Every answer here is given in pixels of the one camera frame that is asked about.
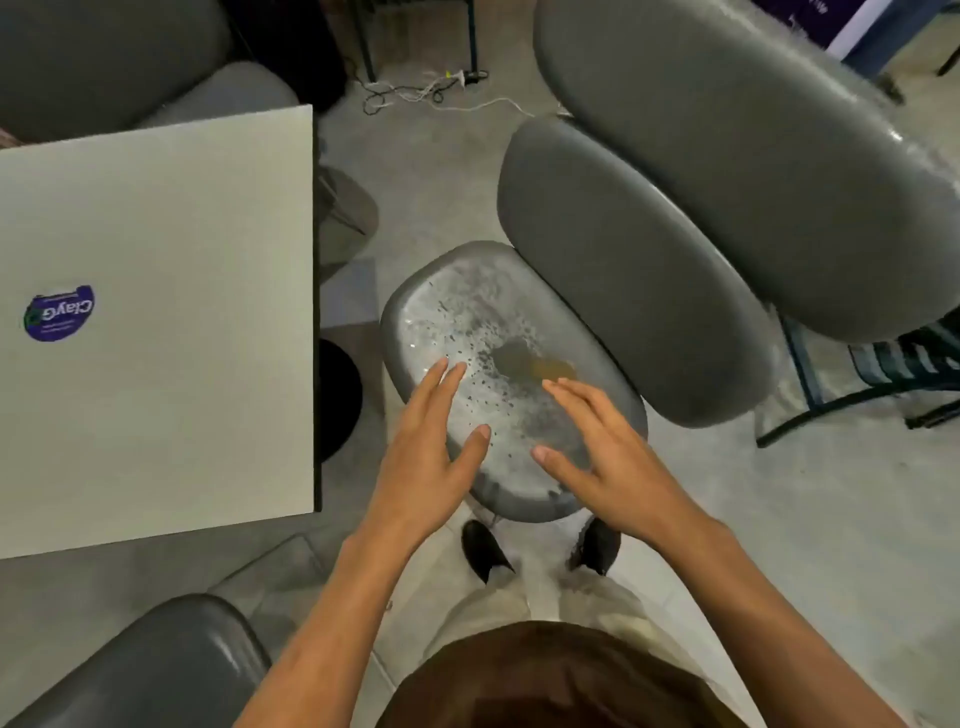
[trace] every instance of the table top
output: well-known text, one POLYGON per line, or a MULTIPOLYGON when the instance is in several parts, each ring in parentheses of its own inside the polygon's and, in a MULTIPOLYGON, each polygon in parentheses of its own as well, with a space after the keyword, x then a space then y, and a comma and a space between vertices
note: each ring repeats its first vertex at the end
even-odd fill
POLYGON ((0 152, 0 558, 313 510, 310 107, 0 152))

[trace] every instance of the wet stool seat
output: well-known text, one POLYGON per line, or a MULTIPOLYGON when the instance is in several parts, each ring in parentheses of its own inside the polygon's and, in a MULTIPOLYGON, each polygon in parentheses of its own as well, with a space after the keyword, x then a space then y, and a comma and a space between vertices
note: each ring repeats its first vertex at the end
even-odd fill
POLYGON ((384 361, 404 401, 441 356, 466 361, 447 427, 451 456, 475 427, 491 426, 476 499, 512 521, 546 522, 581 508, 544 473, 530 448, 544 443, 588 468, 576 427, 540 386, 579 378, 607 391, 646 436, 643 402, 592 333, 509 245, 467 243, 406 280, 381 318, 384 361))

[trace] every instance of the fingernail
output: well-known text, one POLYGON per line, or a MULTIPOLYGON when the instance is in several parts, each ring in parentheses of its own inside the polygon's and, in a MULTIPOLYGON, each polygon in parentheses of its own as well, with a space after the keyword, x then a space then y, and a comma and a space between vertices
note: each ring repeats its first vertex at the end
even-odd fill
POLYGON ((547 455, 550 454, 550 448, 546 448, 543 445, 536 445, 532 450, 530 450, 530 454, 533 456, 534 460, 543 465, 543 463, 546 462, 547 455))

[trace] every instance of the sticker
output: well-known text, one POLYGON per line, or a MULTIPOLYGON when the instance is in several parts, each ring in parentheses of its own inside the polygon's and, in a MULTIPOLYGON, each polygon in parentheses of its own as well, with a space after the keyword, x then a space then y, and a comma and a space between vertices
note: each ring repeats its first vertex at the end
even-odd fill
POLYGON ((93 288, 72 293, 34 296, 23 314, 23 327, 37 341, 59 341, 75 334, 93 313, 93 288))

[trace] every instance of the pants leg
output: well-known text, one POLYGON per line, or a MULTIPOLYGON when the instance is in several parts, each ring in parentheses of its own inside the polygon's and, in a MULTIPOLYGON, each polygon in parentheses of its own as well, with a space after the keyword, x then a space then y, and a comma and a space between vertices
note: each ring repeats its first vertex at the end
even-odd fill
POLYGON ((686 651, 647 617, 640 600, 612 579, 587 567, 560 581, 560 619, 622 640, 666 663, 703 676, 686 651))
POLYGON ((424 650, 423 660, 450 643, 529 618, 530 606, 523 580, 506 567, 494 567, 487 586, 468 595, 447 615, 436 637, 424 650))

